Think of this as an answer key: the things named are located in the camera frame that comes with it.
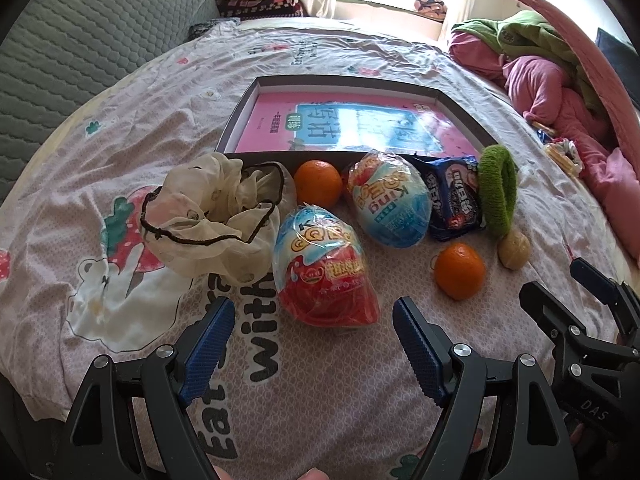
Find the mandarin orange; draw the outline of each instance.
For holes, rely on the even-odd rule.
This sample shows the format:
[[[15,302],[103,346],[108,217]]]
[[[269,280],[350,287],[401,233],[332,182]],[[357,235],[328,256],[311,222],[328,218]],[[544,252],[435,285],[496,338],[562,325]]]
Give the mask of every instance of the mandarin orange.
[[[450,298],[468,300],[484,283],[486,266],[476,251],[461,243],[451,244],[437,257],[433,274],[438,286]]]
[[[308,160],[293,176],[299,204],[313,204],[329,209],[342,193],[342,177],[328,162]]]

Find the bedsheet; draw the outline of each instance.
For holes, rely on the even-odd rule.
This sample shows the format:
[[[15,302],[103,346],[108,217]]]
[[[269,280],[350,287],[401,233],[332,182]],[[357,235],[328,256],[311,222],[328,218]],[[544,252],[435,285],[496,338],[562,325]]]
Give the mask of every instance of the bedsheet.
[[[64,419],[95,355],[144,356],[175,340],[212,298],[227,295],[237,307],[236,328],[209,390],[190,407],[212,461],[237,480],[296,478],[312,466],[333,480],[408,478],[439,410],[423,397],[394,334],[393,300],[411,296],[427,320],[486,356],[530,352],[548,376],[549,341],[518,306],[523,283],[539,280],[590,335],[613,340],[607,309],[569,277],[566,247],[610,276],[620,278],[628,267],[610,251],[612,235],[597,204],[544,155],[504,95],[425,44],[298,24],[221,24],[87,103],[31,161],[0,208],[7,263],[0,281],[0,372],[33,416]],[[269,48],[276,43],[288,48]],[[478,296],[455,303],[431,278],[431,260],[443,244],[425,240],[390,250],[359,233],[382,320],[343,332],[305,326],[281,312],[270,274],[240,289],[215,275],[187,283],[145,253],[130,221],[140,197],[170,168],[215,147],[255,76],[360,71],[439,88],[511,150],[520,168],[514,224],[533,246],[521,272],[500,266],[487,234],[468,234],[463,241],[484,257],[487,281]],[[337,213],[356,226],[346,208]],[[111,235],[107,225],[122,219],[124,232]],[[102,301],[93,301],[97,291]],[[78,301],[94,308],[105,327],[113,325],[114,310],[126,310],[125,328],[143,333],[140,345],[148,342],[116,348],[122,338],[110,328],[98,340],[83,338],[82,325],[68,321]],[[145,322],[149,312],[161,318],[155,332]],[[482,415],[485,440],[490,409]],[[141,403],[136,414],[147,459],[158,465]]]

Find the candy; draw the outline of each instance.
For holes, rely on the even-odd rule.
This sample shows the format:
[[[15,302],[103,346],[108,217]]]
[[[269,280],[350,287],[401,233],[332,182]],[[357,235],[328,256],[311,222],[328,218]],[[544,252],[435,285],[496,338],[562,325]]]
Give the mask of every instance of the candy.
[[[285,218],[273,276],[281,306],[307,324],[362,326],[380,317],[356,233],[321,207],[306,206]]]
[[[348,169],[345,193],[364,231],[398,249],[424,238],[431,200],[416,169],[400,156],[372,150]]]
[[[433,212],[429,232],[441,242],[479,228],[482,210],[478,199],[478,161],[474,156],[440,158],[432,162],[406,158],[424,179]]]

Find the pink book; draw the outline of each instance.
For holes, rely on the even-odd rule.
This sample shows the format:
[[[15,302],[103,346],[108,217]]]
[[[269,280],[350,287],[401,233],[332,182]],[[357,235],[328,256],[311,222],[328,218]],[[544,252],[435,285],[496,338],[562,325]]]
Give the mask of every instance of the pink book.
[[[436,105],[337,92],[258,95],[234,151],[368,152],[372,148],[436,157],[479,155]]]

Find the gray quilted mattress pad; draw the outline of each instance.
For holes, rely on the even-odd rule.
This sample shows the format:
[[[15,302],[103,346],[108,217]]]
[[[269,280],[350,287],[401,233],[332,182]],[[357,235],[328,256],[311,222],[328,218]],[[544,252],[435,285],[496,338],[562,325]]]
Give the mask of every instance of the gray quilted mattress pad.
[[[218,16],[215,0],[31,0],[0,44],[0,203],[62,121]]]

